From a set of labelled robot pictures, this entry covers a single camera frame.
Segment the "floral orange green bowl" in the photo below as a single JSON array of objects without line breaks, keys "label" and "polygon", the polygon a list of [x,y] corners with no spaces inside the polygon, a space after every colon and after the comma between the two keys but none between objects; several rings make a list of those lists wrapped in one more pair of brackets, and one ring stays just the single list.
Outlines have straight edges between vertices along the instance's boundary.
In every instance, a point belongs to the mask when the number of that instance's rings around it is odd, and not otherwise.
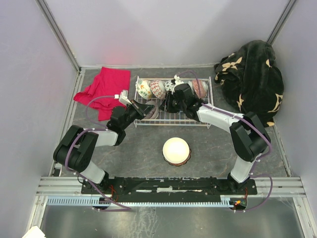
[{"label": "floral orange green bowl", "polygon": [[136,82],[136,91],[143,99],[149,100],[152,98],[153,94],[148,80],[138,79]]}]

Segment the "red folded t-shirt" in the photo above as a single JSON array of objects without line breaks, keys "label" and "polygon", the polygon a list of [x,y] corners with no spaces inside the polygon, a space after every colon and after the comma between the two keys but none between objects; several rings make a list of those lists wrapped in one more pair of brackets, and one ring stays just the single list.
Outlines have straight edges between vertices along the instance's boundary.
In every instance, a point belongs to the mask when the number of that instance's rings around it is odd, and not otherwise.
[{"label": "red folded t-shirt", "polygon": [[122,106],[114,95],[129,90],[131,72],[123,69],[102,67],[93,83],[77,93],[73,100],[98,111],[98,121],[109,120],[112,109]]}]

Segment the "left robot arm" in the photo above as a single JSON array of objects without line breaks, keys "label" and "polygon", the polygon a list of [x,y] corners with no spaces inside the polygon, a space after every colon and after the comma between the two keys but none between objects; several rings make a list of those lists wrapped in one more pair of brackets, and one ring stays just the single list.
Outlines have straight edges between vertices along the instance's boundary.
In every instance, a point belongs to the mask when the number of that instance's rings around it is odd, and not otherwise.
[{"label": "left robot arm", "polygon": [[132,100],[126,107],[115,107],[104,128],[84,129],[77,125],[71,126],[56,147],[53,160],[91,181],[93,189],[98,193],[107,192],[109,174],[92,161],[95,148],[120,145],[126,136],[125,129],[135,120],[144,119],[154,108],[154,105]]}]

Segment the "white paper corner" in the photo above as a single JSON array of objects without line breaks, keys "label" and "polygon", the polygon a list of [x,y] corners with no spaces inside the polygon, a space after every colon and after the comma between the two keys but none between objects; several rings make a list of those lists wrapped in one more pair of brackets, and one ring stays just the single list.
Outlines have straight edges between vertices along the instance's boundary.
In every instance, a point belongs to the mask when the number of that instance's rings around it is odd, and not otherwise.
[{"label": "white paper corner", "polygon": [[22,238],[46,238],[38,226],[32,226]]}]

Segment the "red rimmed bowl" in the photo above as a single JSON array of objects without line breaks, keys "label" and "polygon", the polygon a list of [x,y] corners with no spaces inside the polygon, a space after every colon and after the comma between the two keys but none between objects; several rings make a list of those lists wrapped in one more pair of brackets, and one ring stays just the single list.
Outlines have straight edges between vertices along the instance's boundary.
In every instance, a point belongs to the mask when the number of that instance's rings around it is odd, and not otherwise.
[{"label": "red rimmed bowl", "polygon": [[167,92],[171,92],[175,86],[175,81],[169,80],[164,83],[164,87]]}]

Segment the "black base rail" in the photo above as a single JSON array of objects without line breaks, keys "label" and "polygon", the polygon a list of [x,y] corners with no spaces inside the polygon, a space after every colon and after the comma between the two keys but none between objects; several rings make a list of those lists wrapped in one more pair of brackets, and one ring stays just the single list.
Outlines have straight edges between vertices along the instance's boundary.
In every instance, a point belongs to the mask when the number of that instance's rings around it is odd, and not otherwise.
[{"label": "black base rail", "polygon": [[117,202],[219,202],[222,195],[256,195],[253,179],[241,185],[234,181],[207,178],[109,178],[107,186],[97,185],[106,195],[114,195]]}]

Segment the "blue triangle pattern bowl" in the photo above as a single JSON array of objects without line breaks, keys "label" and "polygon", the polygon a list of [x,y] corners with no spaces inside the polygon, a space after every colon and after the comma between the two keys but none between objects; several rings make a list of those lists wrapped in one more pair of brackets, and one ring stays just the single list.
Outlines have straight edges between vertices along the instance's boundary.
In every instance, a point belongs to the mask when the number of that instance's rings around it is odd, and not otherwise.
[{"label": "blue triangle pattern bowl", "polygon": [[166,96],[166,89],[164,86],[164,82],[161,80],[153,80],[150,82],[150,89],[153,95],[158,98],[163,100]]}]

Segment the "black floral blanket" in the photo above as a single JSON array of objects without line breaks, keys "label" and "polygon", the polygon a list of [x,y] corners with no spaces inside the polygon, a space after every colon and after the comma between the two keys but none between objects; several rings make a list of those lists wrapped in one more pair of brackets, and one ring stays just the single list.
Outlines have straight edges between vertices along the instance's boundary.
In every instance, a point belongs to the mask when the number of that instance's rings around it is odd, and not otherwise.
[{"label": "black floral blanket", "polygon": [[243,114],[257,114],[264,127],[274,126],[283,100],[284,83],[275,59],[271,44],[253,40],[214,66],[214,81],[221,85],[225,101]]}]

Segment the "white wire dish rack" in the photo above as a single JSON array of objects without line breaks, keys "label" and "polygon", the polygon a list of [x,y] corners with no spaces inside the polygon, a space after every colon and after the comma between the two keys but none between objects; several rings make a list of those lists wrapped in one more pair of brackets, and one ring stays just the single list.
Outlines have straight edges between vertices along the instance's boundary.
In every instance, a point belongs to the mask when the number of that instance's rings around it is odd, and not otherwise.
[{"label": "white wire dish rack", "polygon": [[[172,78],[140,78],[138,76],[136,80],[136,86],[139,86],[144,80],[153,81],[156,79],[167,82],[171,80]],[[204,97],[203,100],[213,105],[211,76],[209,76],[209,78],[199,78],[199,79],[205,83],[206,85],[205,88],[207,89],[207,95]],[[196,79],[182,78],[181,80],[184,81],[185,83],[188,83],[189,81],[196,80]],[[134,100],[141,104],[145,104],[148,101],[155,101],[158,107],[163,102],[163,100],[158,99],[155,96],[153,96],[149,100],[146,100],[142,98],[137,91],[135,92]],[[135,127],[137,126],[204,126],[209,129],[211,124],[205,123],[205,122],[198,122],[193,119],[189,119],[182,111],[177,113],[168,113],[168,112],[163,112],[162,110],[158,110],[158,116],[155,119],[143,119],[143,120],[136,119],[134,121],[134,126]]]}]

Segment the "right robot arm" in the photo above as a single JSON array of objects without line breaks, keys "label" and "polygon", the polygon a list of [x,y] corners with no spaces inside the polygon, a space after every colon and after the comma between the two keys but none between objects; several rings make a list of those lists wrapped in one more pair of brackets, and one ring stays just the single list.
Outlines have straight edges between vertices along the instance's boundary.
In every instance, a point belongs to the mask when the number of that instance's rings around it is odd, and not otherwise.
[{"label": "right robot arm", "polygon": [[207,103],[193,94],[186,83],[179,84],[167,95],[162,110],[168,113],[183,112],[189,119],[214,125],[231,135],[237,154],[235,165],[228,175],[227,188],[238,194],[245,189],[256,160],[272,151],[270,137],[255,113],[237,114]]}]

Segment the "purple striped bowl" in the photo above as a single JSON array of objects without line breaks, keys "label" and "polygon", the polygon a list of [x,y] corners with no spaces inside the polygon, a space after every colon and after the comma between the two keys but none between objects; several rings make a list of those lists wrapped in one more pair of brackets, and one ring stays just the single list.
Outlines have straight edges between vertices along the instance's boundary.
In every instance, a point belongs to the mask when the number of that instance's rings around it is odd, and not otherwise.
[{"label": "purple striped bowl", "polygon": [[159,109],[156,101],[148,101],[147,105],[153,105],[154,108],[144,117],[144,119],[156,119],[159,115]]}]

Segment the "grey hexagon pattern bowl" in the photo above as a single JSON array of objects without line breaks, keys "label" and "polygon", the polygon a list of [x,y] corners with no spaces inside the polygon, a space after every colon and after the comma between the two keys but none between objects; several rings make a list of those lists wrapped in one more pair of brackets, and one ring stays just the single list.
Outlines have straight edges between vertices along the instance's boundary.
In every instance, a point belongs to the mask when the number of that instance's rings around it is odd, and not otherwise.
[{"label": "grey hexagon pattern bowl", "polygon": [[193,88],[193,84],[192,84],[192,81],[188,81],[188,85],[190,86],[192,92],[194,92],[194,88]]}]

